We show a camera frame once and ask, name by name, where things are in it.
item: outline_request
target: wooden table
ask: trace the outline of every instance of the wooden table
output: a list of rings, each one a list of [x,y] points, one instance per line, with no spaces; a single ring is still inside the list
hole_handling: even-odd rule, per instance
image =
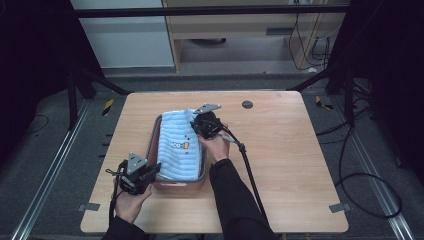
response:
[[[253,108],[243,108],[245,100],[253,102]],[[82,231],[107,230],[113,178],[105,170],[115,170],[129,152],[146,155],[158,115],[196,109],[205,102],[222,105],[215,114],[246,145],[263,205],[276,233],[348,229],[344,213],[332,213],[329,209],[339,203],[339,198],[301,95],[240,91],[130,94],[90,198],[90,203],[99,203],[100,208],[85,212]],[[230,158],[250,188],[243,158],[235,145]],[[153,189],[135,224],[149,233],[221,232],[209,176],[206,177],[197,191]]]

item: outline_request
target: plastic container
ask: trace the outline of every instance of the plastic container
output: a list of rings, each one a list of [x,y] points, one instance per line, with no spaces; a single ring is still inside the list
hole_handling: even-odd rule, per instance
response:
[[[148,164],[156,164],[158,159],[158,148],[159,148],[159,136],[160,136],[160,124],[162,122],[162,116],[156,118],[155,124],[153,125],[152,135],[150,137],[149,147],[147,149],[146,159]],[[206,160],[207,152],[202,148],[202,159],[200,164],[199,177],[195,180],[169,180],[156,175],[156,181],[153,186],[157,189],[181,189],[181,190],[196,190],[203,185],[206,175]]]

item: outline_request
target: folded towel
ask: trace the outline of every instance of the folded towel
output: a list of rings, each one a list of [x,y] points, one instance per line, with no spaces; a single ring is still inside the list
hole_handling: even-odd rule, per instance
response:
[[[190,125],[193,109],[162,114],[158,162],[159,176],[171,180],[197,180],[201,163],[201,144]]]

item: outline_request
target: hand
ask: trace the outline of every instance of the hand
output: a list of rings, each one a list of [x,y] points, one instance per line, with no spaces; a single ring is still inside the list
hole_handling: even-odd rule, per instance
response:
[[[140,195],[131,195],[126,192],[121,193],[118,199],[116,199],[116,215],[124,221],[133,224],[140,213],[141,206],[150,195],[152,195],[152,184],[149,184],[146,191]]]
[[[198,135],[199,141],[208,150],[208,153],[213,157],[215,162],[223,159],[228,159],[230,155],[230,142],[224,140],[221,136],[217,135],[213,139],[205,140],[202,136]]]

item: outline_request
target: black sleeve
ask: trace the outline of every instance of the black sleeve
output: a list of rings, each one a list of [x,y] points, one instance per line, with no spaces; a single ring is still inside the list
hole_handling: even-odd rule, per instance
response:
[[[143,230],[130,224],[120,217],[116,216],[112,220],[112,224],[103,236],[102,240],[133,240],[133,239],[144,239],[145,233]]]
[[[225,239],[276,239],[231,160],[214,164],[209,175]]]

